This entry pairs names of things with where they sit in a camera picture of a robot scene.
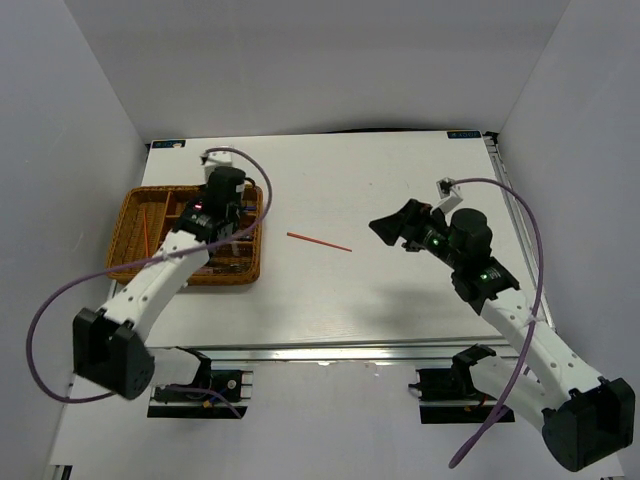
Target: white tabletop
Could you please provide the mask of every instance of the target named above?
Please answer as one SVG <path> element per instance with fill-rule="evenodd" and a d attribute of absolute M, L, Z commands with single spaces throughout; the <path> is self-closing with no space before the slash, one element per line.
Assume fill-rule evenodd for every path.
<path fill-rule="evenodd" d="M 445 265 L 424 252 L 387 247 L 368 228 L 409 198 L 437 202 L 435 182 L 443 177 L 495 178 L 482 139 L 453 140 L 445 132 L 190 139 L 184 148 L 151 149 L 143 185 L 202 183 L 199 155 L 221 145 L 252 155 L 273 182 L 260 278 L 244 287 L 185 289 L 158 319 L 149 346 L 496 335 L 460 301 Z M 240 157 L 235 164 L 264 186 L 251 165 Z M 496 257 L 532 294 L 502 192 L 489 185 L 462 191 L 463 207 L 487 215 Z M 288 231 L 353 253 L 287 237 Z"/>
<path fill-rule="evenodd" d="M 149 393 L 70 405 L 51 463 L 71 480 L 597 480 L 621 475 L 616 455 L 564 470 L 540 433 L 496 425 L 456 468 L 478 425 L 421 425 L 411 365 L 260 365 L 242 420 L 147 418 Z M 74 396 L 101 393 L 78 379 Z"/>

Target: wire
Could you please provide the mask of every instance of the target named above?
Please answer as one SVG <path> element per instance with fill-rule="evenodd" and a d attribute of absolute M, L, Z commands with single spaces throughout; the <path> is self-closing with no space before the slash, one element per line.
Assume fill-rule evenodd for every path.
<path fill-rule="evenodd" d="M 42 377 L 38 373 L 38 370 L 36 368 L 36 364 L 35 364 L 35 361 L 34 361 L 34 358 L 33 358 L 33 337 L 35 335 L 36 327 L 38 326 L 38 322 L 40 321 L 40 318 L 42 317 L 42 314 L 49 307 L 49 305 L 51 305 L 53 303 L 53 301 L 56 298 L 58 298 L 60 295 L 62 295 L 64 292 L 66 292 L 70 288 L 75 287 L 76 285 L 79 285 L 81 283 L 84 283 L 84 282 L 86 282 L 88 280 L 92 280 L 92 279 L 97 278 L 97 277 L 101 277 L 103 275 L 107 275 L 109 273 L 120 272 L 122 270 L 127 270 L 129 268 L 143 267 L 145 265 L 152 265 L 152 264 L 164 261 L 165 258 L 175 258 L 175 257 L 183 256 L 183 255 L 190 255 L 192 253 L 200 252 L 202 250 L 209 250 L 209 251 L 215 250 L 215 249 L 221 247 L 222 245 L 226 245 L 228 243 L 231 243 L 231 242 L 237 240 L 240 237 L 246 236 L 253 229 L 255 229 L 262 222 L 262 220 L 264 220 L 264 217 L 267 216 L 267 213 L 269 213 L 269 210 L 271 209 L 271 203 L 273 201 L 273 187 L 271 185 L 271 180 L 269 179 L 269 176 L 264 171 L 264 169 L 260 166 L 260 164 L 258 162 L 256 162 L 249 154 L 243 152 L 242 150 L 238 150 L 236 148 L 233 148 L 233 147 L 214 147 L 214 148 L 209 148 L 208 150 L 205 151 L 205 154 L 209 154 L 209 153 L 212 153 L 212 152 L 230 152 L 230 153 L 235 153 L 236 155 L 240 155 L 242 158 L 244 158 L 249 163 L 251 163 L 260 172 L 260 175 L 262 175 L 262 177 L 264 178 L 265 183 L 267 184 L 267 192 L 269 194 L 269 198 L 267 199 L 267 204 L 266 204 L 266 206 L 264 208 L 264 211 L 247 228 L 245 228 L 242 231 L 238 231 L 238 232 L 234 233 L 233 235 L 231 235 L 231 236 L 229 236 L 229 237 L 227 237 L 227 238 L 225 238 L 223 240 L 219 240 L 217 242 L 211 242 L 211 243 L 208 243 L 206 245 L 199 245 L 197 247 L 187 248 L 187 249 L 184 249 L 184 250 L 178 250 L 176 252 L 168 253 L 165 256 L 156 256 L 156 257 L 144 258 L 142 260 L 137 260 L 135 262 L 126 263 L 124 265 L 118 265 L 116 267 L 107 268 L 106 270 L 102 270 L 100 272 L 90 273 L 88 275 L 84 275 L 84 276 L 78 277 L 75 280 L 71 280 L 70 282 L 62 285 L 55 292 L 53 292 L 49 296 L 49 298 L 47 298 L 42 303 L 42 305 L 40 305 L 40 307 L 38 308 L 38 310 L 34 314 L 33 318 L 31 319 L 31 323 L 29 324 L 29 330 L 27 331 L 27 341 L 26 341 L 27 365 L 29 367 L 29 372 L 31 373 L 31 377 L 33 378 L 33 380 L 36 382 L 36 385 L 40 388 L 40 390 L 42 390 L 42 392 L 45 395 L 47 395 L 48 397 L 52 398 L 53 400 L 57 400 L 58 402 L 67 403 L 67 404 L 78 404 L 78 403 L 95 402 L 95 401 L 102 400 L 102 399 L 105 399 L 105 398 L 108 398 L 108 397 L 111 397 L 112 395 L 114 395 L 113 393 L 105 393 L 105 394 L 102 394 L 102 395 L 96 395 L 94 397 L 86 397 L 86 398 L 63 397 L 62 395 L 59 395 L 59 394 L 55 393 L 53 390 L 51 390 L 44 383 L 44 381 L 42 380 Z"/>
<path fill-rule="evenodd" d="M 224 395 L 226 391 L 227 391 L 227 389 L 226 389 L 226 388 L 223 388 L 223 389 L 222 389 L 222 390 L 220 390 L 218 393 L 219 393 L 220 395 Z M 202 403 L 202 406 L 203 406 L 203 407 L 205 407 L 205 408 L 210 408 L 210 407 L 212 407 L 212 406 L 213 406 L 213 402 L 215 402 L 215 401 L 216 401 L 216 399 L 217 399 L 217 397 L 210 397 L 210 398 L 209 398 L 209 400 L 205 400 L 205 401 Z"/>
<path fill-rule="evenodd" d="M 212 395 L 213 397 L 217 398 L 222 403 L 224 403 L 227 407 L 229 407 L 229 410 L 231 410 L 236 417 L 242 418 L 242 415 L 240 415 L 240 412 L 238 412 L 236 407 L 234 407 L 229 400 L 224 398 L 222 395 L 220 395 L 215 390 L 211 390 L 211 389 L 208 389 L 208 388 L 183 387 L 182 385 L 167 385 L 165 388 L 167 390 L 173 390 L 175 392 L 201 393 L 203 395 Z"/>
<path fill-rule="evenodd" d="M 529 219 L 531 220 L 531 226 L 533 227 L 533 231 L 535 232 L 536 246 L 538 250 L 538 279 L 536 281 L 536 295 L 533 300 L 533 305 L 531 307 L 531 316 L 533 317 L 533 319 L 535 319 L 538 313 L 538 309 L 540 308 L 540 303 L 542 301 L 542 279 L 544 276 L 544 256 L 542 252 L 542 237 L 540 235 L 540 228 L 538 227 L 538 222 L 536 221 L 536 217 L 533 214 L 533 211 L 531 210 L 527 202 L 524 200 L 524 198 L 522 198 L 518 192 L 516 192 L 511 187 L 503 183 L 500 183 L 496 180 L 492 180 L 490 178 L 465 178 L 463 180 L 457 180 L 455 182 L 452 182 L 452 185 L 462 185 L 464 183 L 489 183 L 491 185 L 496 185 L 502 188 L 503 190 L 506 190 L 511 195 L 513 195 L 513 197 L 515 197 L 516 200 L 520 202 L 522 207 L 526 210 L 527 214 L 529 215 Z M 491 409 L 491 413 L 489 413 L 489 416 L 485 419 L 484 423 L 480 426 L 478 431 L 474 433 L 471 436 L 471 438 L 469 438 L 469 440 L 467 440 L 458 449 L 455 455 L 451 458 L 451 461 L 449 462 L 449 468 L 457 467 L 458 464 L 464 459 L 464 457 L 467 456 L 467 454 L 475 446 L 478 440 L 480 440 L 482 435 L 484 435 L 487 430 L 489 430 L 493 425 L 495 425 L 500 420 L 500 418 L 502 418 L 509 411 L 509 409 L 505 407 L 504 404 L 505 404 L 505 401 L 507 400 L 507 397 L 513 390 L 513 387 L 515 386 L 516 381 L 518 380 L 518 377 L 520 376 L 520 373 L 524 368 L 525 358 L 527 356 L 527 353 L 529 352 L 529 348 L 531 347 L 531 342 L 533 340 L 533 333 L 535 331 L 535 327 L 536 327 L 536 322 L 531 321 L 529 323 L 529 328 L 527 330 L 527 336 L 525 337 L 524 343 L 522 344 L 522 350 L 520 351 L 520 356 L 518 357 L 516 366 L 513 369 L 513 373 L 511 374 L 511 378 L 509 378 L 509 381 L 507 382 L 507 385 L 505 386 L 503 392 L 500 394 L 498 401 Z"/>
<path fill-rule="evenodd" d="M 209 377 L 209 386 L 206 387 L 208 390 L 211 390 L 213 387 L 213 378 Z M 185 397 L 187 397 L 189 400 L 200 400 L 203 397 L 206 397 L 207 394 L 206 393 L 199 393 L 197 394 L 197 396 L 193 396 L 193 395 L 185 395 Z"/>

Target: wicker basket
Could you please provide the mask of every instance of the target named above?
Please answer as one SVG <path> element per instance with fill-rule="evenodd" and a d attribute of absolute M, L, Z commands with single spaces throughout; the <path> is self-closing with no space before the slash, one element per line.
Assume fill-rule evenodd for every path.
<path fill-rule="evenodd" d="M 162 186 L 134 188 L 122 204 L 116 228 L 111 239 L 107 268 L 147 257 L 144 217 L 146 215 L 149 254 L 153 255 L 167 233 L 184 210 L 186 203 L 198 195 L 196 186 Z M 240 229 L 251 225 L 262 211 L 262 190 L 247 187 L 244 193 L 245 211 L 240 218 Z M 244 285 L 255 282 L 260 276 L 260 243 L 262 226 L 246 240 L 220 247 L 209 264 L 189 278 L 189 285 Z M 111 273 L 109 277 L 126 284 L 140 271 L 132 268 Z"/>

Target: joint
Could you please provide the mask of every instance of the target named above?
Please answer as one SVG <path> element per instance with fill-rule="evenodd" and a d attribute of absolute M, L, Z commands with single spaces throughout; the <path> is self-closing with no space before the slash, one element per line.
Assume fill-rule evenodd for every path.
<path fill-rule="evenodd" d="M 520 289 L 520 284 L 495 258 L 469 262 L 465 268 L 451 274 L 453 287 L 462 299 L 480 315 L 487 300 L 495 300 L 498 294 L 509 288 Z"/>
<path fill-rule="evenodd" d="M 469 368 L 476 365 L 483 358 L 495 356 L 496 352 L 492 348 L 486 345 L 474 345 L 453 357 L 453 363 Z"/>
<path fill-rule="evenodd" d="M 149 385 L 155 365 L 130 324 L 83 308 L 73 319 L 73 368 L 79 376 L 133 400 Z"/>
<path fill-rule="evenodd" d="M 635 393 L 622 378 L 588 392 L 571 390 L 557 410 L 542 411 L 542 438 L 564 468 L 577 472 L 633 442 Z"/>
<path fill-rule="evenodd" d="M 443 178 L 436 182 L 438 185 L 438 190 L 440 191 L 440 196 L 447 196 L 451 194 L 451 189 L 453 188 L 453 180 L 451 178 Z"/>

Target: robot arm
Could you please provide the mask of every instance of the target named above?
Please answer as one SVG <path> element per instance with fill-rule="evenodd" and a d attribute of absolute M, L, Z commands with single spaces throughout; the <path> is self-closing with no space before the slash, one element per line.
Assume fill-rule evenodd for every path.
<path fill-rule="evenodd" d="M 460 209 L 447 224 L 445 214 L 462 197 L 450 179 L 438 182 L 438 188 L 441 200 L 435 207 L 412 199 L 398 213 L 369 226 L 387 245 L 402 237 L 406 251 L 427 250 L 449 265 L 460 298 L 520 353 L 535 319 L 518 281 L 491 256 L 487 218 L 477 210 Z M 544 322 L 536 324 L 527 364 L 540 383 L 521 376 L 506 404 L 542 433 L 562 466 L 578 471 L 631 444 L 635 395 L 623 379 L 606 380 Z M 512 367 L 482 345 L 456 355 L 451 371 L 461 396 L 482 392 L 494 398 L 512 373 Z"/>
<path fill-rule="evenodd" d="M 191 200 L 154 257 L 116 296 L 97 310 L 83 308 L 73 321 L 75 372 L 127 399 L 149 385 L 192 384 L 210 360 L 187 349 L 154 349 L 144 343 L 156 319 L 195 271 L 206 250 L 172 257 L 172 252 L 222 240 L 240 223 L 245 173 L 217 166 L 201 196 Z"/>

